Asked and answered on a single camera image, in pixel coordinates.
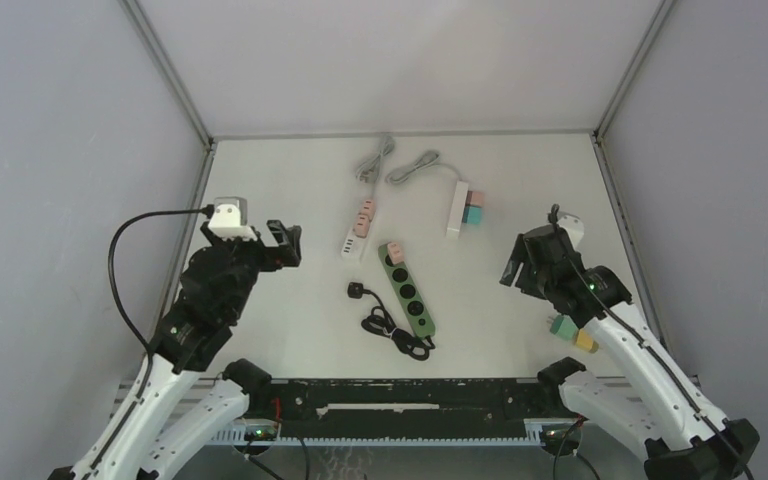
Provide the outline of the green plug adapter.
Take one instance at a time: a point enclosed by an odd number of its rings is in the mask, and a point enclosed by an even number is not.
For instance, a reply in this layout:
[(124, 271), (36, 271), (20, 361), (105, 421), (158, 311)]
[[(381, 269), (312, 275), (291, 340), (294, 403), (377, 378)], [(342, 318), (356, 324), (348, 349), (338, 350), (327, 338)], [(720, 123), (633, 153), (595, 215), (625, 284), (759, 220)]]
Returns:
[(578, 327), (565, 315), (557, 315), (549, 319), (549, 332), (555, 337), (574, 343), (578, 335)]

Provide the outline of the teal plug adapter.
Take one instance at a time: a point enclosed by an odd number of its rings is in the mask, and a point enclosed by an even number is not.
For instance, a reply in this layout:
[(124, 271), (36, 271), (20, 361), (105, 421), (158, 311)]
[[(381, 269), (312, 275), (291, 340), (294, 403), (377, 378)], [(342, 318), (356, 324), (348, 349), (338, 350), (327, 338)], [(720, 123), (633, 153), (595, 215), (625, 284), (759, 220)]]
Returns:
[(483, 208), (475, 205), (466, 205), (463, 211), (462, 222), (468, 225), (479, 225), (483, 218)]

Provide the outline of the pink plug adapter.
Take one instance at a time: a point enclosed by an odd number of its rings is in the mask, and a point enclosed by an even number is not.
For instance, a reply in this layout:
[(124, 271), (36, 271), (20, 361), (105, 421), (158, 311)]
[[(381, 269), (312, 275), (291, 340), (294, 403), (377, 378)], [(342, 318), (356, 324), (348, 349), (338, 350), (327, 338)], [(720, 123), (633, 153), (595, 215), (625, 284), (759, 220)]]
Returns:
[(371, 219), (368, 215), (359, 214), (353, 224), (353, 234), (358, 238), (366, 238), (371, 226)]
[(466, 204), (471, 207), (482, 208), (485, 203), (485, 194), (480, 191), (470, 190), (467, 195)]
[(366, 199), (359, 210), (359, 214), (365, 216), (369, 221), (374, 219), (376, 213), (376, 203), (372, 198)]
[(405, 262), (405, 255), (402, 246), (397, 242), (389, 242), (386, 245), (387, 256), (393, 265)]

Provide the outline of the white power strip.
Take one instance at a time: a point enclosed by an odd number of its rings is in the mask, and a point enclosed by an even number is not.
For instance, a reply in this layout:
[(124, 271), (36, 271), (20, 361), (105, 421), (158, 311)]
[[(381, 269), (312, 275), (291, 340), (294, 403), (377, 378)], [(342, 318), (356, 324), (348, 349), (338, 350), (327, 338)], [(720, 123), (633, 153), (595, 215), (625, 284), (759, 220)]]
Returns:
[(356, 237), (353, 234), (352, 229), (353, 229), (353, 224), (355, 223), (355, 219), (359, 215), (359, 210), (358, 210), (356, 216), (354, 217), (352, 225), (351, 225), (351, 227), (349, 228), (349, 230), (347, 232), (347, 235), (346, 235), (346, 237), (344, 239), (342, 247), (340, 248), (341, 257), (344, 260), (347, 260), (347, 261), (360, 261), (362, 259), (362, 256), (363, 256), (363, 253), (364, 253), (364, 250), (365, 250), (365, 246), (366, 246), (366, 243), (367, 243), (367, 240), (368, 240), (371, 228), (372, 228), (372, 223), (373, 223), (373, 220), (374, 220), (373, 219), (371, 221), (370, 230), (369, 230), (368, 236), (366, 238), (358, 238), (358, 237)]
[(463, 225), (464, 211), (469, 197), (469, 184), (458, 180), (455, 183), (451, 207), (446, 225), (446, 237), (458, 239)]

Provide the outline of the green power strip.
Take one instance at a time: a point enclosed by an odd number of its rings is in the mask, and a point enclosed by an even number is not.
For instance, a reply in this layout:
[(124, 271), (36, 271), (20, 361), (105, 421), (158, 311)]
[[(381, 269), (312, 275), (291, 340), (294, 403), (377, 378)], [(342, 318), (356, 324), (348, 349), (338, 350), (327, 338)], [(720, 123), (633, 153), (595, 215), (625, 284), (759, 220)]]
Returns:
[(421, 339), (432, 339), (436, 334), (436, 325), (430, 310), (406, 260), (404, 263), (396, 265), (390, 262), (386, 250), (388, 243), (379, 245), (377, 250), (382, 268), (390, 281), (413, 334)]

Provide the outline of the yellow plug adapter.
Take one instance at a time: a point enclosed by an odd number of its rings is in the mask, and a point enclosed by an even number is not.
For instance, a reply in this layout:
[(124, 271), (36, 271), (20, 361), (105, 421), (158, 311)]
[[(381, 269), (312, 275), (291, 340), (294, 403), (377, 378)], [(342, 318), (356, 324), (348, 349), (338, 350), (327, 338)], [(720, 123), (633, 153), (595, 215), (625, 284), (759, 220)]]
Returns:
[(583, 330), (576, 332), (573, 338), (573, 345), (587, 353), (595, 353), (599, 350), (599, 344)]

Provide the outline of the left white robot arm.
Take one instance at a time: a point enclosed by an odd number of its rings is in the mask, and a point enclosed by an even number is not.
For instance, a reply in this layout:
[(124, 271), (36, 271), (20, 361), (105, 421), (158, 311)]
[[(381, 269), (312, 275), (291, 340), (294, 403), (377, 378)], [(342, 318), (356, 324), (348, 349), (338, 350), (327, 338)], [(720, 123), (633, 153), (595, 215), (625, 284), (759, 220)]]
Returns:
[(267, 246), (252, 227), (214, 220), (201, 226), (207, 246), (180, 276), (180, 290), (158, 322), (139, 374), (105, 430), (73, 466), (53, 479), (170, 479), (223, 427), (271, 407), (271, 376), (246, 359), (227, 365), (219, 381), (173, 425), (175, 407), (232, 336), (262, 273), (301, 263), (301, 227), (267, 223)]

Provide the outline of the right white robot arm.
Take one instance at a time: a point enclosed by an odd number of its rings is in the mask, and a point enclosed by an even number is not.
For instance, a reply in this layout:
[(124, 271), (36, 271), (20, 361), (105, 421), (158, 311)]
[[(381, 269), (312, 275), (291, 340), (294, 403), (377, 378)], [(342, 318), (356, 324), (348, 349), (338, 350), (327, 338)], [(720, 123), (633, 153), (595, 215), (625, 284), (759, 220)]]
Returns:
[(747, 419), (731, 419), (681, 370), (648, 327), (631, 292), (605, 266), (585, 268), (559, 224), (521, 233), (501, 284), (548, 301), (591, 336), (638, 399), (612, 393), (583, 363), (565, 357), (537, 376), (539, 406), (599, 426), (643, 464), (649, 479), (751, 478), (760, 441)]

